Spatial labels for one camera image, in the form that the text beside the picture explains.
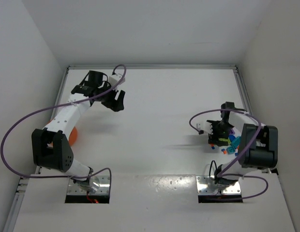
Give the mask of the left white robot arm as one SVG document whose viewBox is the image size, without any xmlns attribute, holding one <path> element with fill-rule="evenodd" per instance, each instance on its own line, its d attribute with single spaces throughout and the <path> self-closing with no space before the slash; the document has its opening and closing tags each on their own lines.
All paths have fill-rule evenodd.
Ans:
<svg viewBox="0 0 300 232">
<path fill-rule="evenodd" d="M 74 158 L 70 135 L 94 102 L 100 102 L 114 112 L 122 111 L 125 91 L 118 90 L 118 85 L 124 81 L 122 75 L 114 72 L 107 76 L 103 72 L 89 71 L 71 91 L 66 106 L 43 129 L 35 129 L 32 133 L 34 164 L 57 170 L 76 182 L 88 185 L 93 170 Z"/>
</svg>

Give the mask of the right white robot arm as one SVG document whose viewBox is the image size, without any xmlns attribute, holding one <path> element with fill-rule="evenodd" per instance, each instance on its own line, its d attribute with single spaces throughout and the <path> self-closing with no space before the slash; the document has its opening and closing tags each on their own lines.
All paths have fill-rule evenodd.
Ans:
<svg viewBox="0 0 300 232">
<path fill-rule="evenodd" d="M 233 102 L 221 105 L 221 120 L 207 120 L 212 145 L 231 146 L 238 150 L 237 157 L 215 168 L 214 184 L 233 186 L 241 176 L 254 170 L 274 168 L 278 162 L 278 129 L 267 126 L 236 108 Z"/>
</svg>

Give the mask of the purple lego brick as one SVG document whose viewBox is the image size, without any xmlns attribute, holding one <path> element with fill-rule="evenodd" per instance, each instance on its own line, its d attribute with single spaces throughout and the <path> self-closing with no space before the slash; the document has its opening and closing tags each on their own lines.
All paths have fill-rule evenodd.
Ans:
<svg viewBox="0 0 300 232">
<path fill-rule="evenodd" d="M 230 132 L 229 132 L 229 135 L 235 135 L 235 134 L 236 134 L 235 129 L 234 128 L 231 129 Z"/>
</svg>

